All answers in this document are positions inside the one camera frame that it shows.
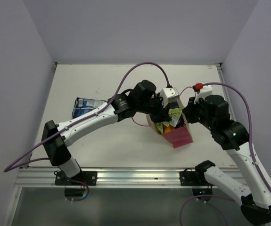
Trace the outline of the orange mango gummy bag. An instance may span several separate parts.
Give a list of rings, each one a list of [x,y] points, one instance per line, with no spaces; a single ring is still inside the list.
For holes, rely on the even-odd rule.
[[[165,126],[163,125],[163,134],[166,134],[166,133],[169,133],[171,131],[175,130],[175,127],[173,127],[172,125],[169,125],[169,126]]]

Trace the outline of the purple Fox's candy bag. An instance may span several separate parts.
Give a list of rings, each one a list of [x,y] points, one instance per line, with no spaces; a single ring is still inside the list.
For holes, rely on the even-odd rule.
[[[179,120],[178,120],[176,128],[185,127],[186,125],[187,125],[187,119],[186,119],[185,115],[182,113]]]

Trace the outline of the green Himalaya candy packet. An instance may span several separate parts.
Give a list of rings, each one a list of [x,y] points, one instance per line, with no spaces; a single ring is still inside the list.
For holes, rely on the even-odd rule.
[[[170,108],[169,109],[169,116],[171,118],[175,117],[177,119],[179,119],[182,115],[182,108]]]

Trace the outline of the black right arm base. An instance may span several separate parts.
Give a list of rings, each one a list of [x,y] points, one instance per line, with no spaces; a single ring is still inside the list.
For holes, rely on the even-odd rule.
[[[179,172],[181,186],[205,186],[207,182],[200,171],[186,168]]]

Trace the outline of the cream pink paper cake bag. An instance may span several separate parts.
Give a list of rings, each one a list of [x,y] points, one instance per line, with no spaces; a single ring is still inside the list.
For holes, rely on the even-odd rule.
[[[167,105],[167,107],[170,108],[184,108],[184,105],[182,103],[182,101],[180,100],[180,93],[179,93],[179,99],[175,102],[171,102]],[[169,122],[170,125],[172,125],[173,127],[175,127],[175,130],[166,133],[166,134],[159,134],[156,130],[155,124],[152,122],[151,118],[149,115],[146,116],[147,119],[147,125],[143,125],[140,124],[138,122],[135,121],[134,118],[132,118],[132,121],[142,127],[149,127],[151,128],[156,134],[158,134],[159,136],[162,136],[173,148],[178,148],[187,144],[190,144],[193,142],[193,138],[192,138],[192,134],[190,132],[189,129],[189,124],[187,122],[187,125],[185,127],[180,127],[180,128],[176,128],[176,125],[178,123],[177,118],[173,117],[171,118]]]

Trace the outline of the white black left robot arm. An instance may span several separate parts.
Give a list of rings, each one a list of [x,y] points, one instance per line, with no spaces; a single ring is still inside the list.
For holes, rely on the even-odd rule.
[[[172,86],[156,92],[156,86],[143,80],[133,89],[115,94],[96,109],[70,121],[45,123],[41,141],[52,166],[59,167],[66,180],[77,185],[83,181],[82,170],[68,147],[75,141],[104,126],[132,118],[136,113],[148,114],[153,122],[170,121],[168,104],[179,94]]]

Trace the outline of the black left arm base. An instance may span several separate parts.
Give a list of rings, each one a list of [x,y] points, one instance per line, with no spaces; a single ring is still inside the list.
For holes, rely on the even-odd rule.
[[[95,186],[97,183],[98,173],[96,171],[82,171],[72,178],[66,178],[63,171],[54,171],[55,185],[57,186],[77,186],[80,182],[88,186]]]

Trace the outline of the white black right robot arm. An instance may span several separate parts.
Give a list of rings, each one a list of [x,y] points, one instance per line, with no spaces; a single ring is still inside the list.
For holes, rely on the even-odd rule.
[[[194,179],[200,185],[215,185],[239,206],[244,217],[254,226],[271,222],[271,179],[265,172],[256,151],[249,147],[249,133],[230,118],[229,104],[219,95],[209,95],[198,101],[191,97],[182,110],[188,123],[200,123],[227,152],[241,172],[243,185],[222,172],[211,161],[195,167]]]

